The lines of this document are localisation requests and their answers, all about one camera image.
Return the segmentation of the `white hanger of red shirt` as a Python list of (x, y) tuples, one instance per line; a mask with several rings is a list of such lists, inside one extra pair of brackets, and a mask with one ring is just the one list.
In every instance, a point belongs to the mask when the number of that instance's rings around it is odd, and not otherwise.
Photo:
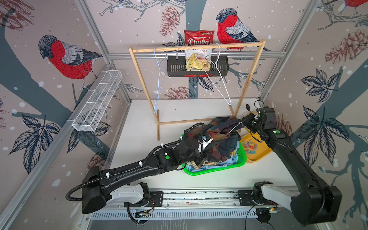
[(237, 131), (239, 129), (244, 128), (244, 123), (242, 121), (238, 122), (237, 124), (235, 124), (226, 134), (230, 134), (233, 131)]

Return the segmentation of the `dark red plaid shirt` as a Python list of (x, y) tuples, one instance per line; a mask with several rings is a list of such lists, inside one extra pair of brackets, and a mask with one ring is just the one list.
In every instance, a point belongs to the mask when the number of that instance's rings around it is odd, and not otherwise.
[(185, 132), (188, 133), (188, 137), (196, 139), (200, 134), (211, 135), (213, 141), (203, 151), (206, 160), (224, 162), (231, 158), (231, 153), (236, 150), (237, 142), (241, 140), (237, 131), (226, 133), (240, 121), (235, 117), (217, 117), (207, 125), (197, 125), (191, 131), (187, 129)]

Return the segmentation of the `teal clothespin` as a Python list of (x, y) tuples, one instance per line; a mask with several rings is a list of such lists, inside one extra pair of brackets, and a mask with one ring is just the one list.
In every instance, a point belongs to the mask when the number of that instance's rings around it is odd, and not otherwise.
[(245, 153), (246, 153), (246, 154), (256, 154), (256, 152), (255, 152), (255, 151), (253, 151), (253, 150), (248, 150), (248, 149), (245, 151)]

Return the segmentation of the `white wire hanger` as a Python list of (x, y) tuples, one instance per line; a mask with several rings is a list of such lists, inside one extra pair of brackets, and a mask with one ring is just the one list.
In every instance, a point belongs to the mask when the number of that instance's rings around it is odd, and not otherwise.
[(157, 57), (157, 54), (156, 54), (156, 47), (154, 48), (154, 56), (155, 56), (157, 66), (158, 66), (157, 90), (156, 90), (156, 99), (155, 99), (155, 103), (154, 103), (154, 114), (157, 115), (158, 114), (159, 99), (160, 99), (162, 85), (163, 85), (163, 81), (164, 81), (164, 77), (165, 77), (165, 72), (164, 71), (165, 71), (166, 66), (167, 66), (168, 56), (165, 55), (164, 59), (159, 61), (159, 59)]

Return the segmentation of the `yellow plaid flannel shirt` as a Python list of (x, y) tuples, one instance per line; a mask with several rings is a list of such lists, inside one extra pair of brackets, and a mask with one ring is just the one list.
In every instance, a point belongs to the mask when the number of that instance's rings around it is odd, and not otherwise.
[(211, 163), (212, 162), (211, 161), (208, 161), (208, 160), (204, 160), (202, 163), (198, 163), (198, 164), (195, 161), (191, 161), (189, 163), (189, 165), (191, 167), (194, 167), (195, 169), (200, 169), (200, 168), (203, 168), (204, 166), (209, 165)]

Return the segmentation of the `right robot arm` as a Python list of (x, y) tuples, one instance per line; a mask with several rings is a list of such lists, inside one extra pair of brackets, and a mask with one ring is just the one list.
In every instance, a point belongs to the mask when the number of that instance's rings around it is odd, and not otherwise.
[(293, 146), (291, 137), (275, 122), (275, 111), (267, 106), (249, 113), (242, 119), (251, 134), (258, 133), (260, 139), (281, 159), (298, 192), (293, 193), (270, 184), (259, 182), (254, 185), (254, 200), (257, 203), (273, 201), (292, 212), (303, 226), (333, 222), (337, 219), (342, 193), (336, 186), (329, 186)]

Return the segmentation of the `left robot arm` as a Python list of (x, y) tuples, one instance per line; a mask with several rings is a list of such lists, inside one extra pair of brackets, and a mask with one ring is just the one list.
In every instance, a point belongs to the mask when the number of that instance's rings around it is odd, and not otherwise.
[(118, 168), (100, 170), (93, 167), (82, 183), (65, 195), (68, 201), (81, 202), (82, 213), (90, 214), (101, 210), (113, 200), (113, 192), (120, 187), (125, 203), (137, 204), (150, 199), (150, 190), (145, 183), (136, 186), (132, 182), (145, 177), (180, 171), (185, 164), (204, 160), (205, 148), (213, 138), (204, 131), (204, 123), (196, 123), (179, 140), (155, 147), (146, 158)]

